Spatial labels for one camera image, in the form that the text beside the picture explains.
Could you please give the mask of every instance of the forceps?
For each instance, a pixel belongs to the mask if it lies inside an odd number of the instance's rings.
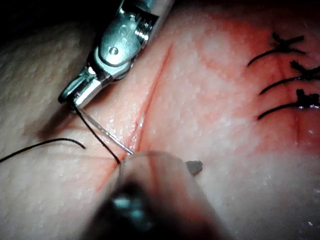
[[[133,151],[84,111],[103,88],[123,79],[139,52],[162,27],[174,0],[123,0],[81,73],[60,94],[58,101],[72,103],[104,136],[129,155]]]

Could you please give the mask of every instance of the metal screw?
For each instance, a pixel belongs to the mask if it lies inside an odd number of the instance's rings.
[[[111,55],[117,55],[119,53],[119,50],[118,48],[116,48],[115,46],[111,47],[110,50],[109,50],[109,53]]]

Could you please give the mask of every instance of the pale skin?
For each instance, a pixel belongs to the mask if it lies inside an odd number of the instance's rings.
[[[181,4],[130,74],[86,107],[135,152],[201,160],[195,180],[240,240],[320,235],[320,111],[290,108],[257,121],[262,112],[295,102],[297,88],[320,93],[316,81],[292,82],[258,96],[299,74],[290,61],[320,65],[317,15],[298,11]],[[274,31],[283,39],[304,35],[296,46],[308,55],[273,54],[247,67],[272,49]],[[94,36],[87,26],[69,23],[1,48],[1,157],[52,138],[87,147],[53,143],[1,163],[2,239],[76,239],[116,168],[57,101],[85,64]]]

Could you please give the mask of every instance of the surgical needle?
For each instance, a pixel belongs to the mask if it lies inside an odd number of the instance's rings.
[[[128,154],[134,154],[133,151],[131,151],[129,148],[127,148],[122,142],[120,142],[115,136],[113,136],[110,132],[105,130],[96,120],[94,120],[90,115],[88,115],[85,110],[82,108],[78,108],[79,111],[83,114],[83,116],[98,130],[100,130],[103,135],[105,135],[108,139],[110,139],[112,142],[114,142],[116,145],[118,145],[120,148],[122,148],[124,151],[126,151]]]

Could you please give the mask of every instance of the dark background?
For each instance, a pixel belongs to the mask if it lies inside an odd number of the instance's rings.
[[[43,28],[84,22],[103,29],[113,18],[120,0],[111,1],[4,1],[0,5],[0,45]]]
[[[196,0],[176,0],[195,2]],[[307,13],[311,9],[320,12],[320,2],[312,0],[197,0],[199,4],[212,2],[219,5],[273,5],[274,7],[296,7],[297,14]],[[84,22],[93,29],[103,32],[113,18],[121,0],[89,1],[40,1],[40,0],[7,0],[0,4],[0,45],[14,38],[39,32],[45,27],[67,22]]]

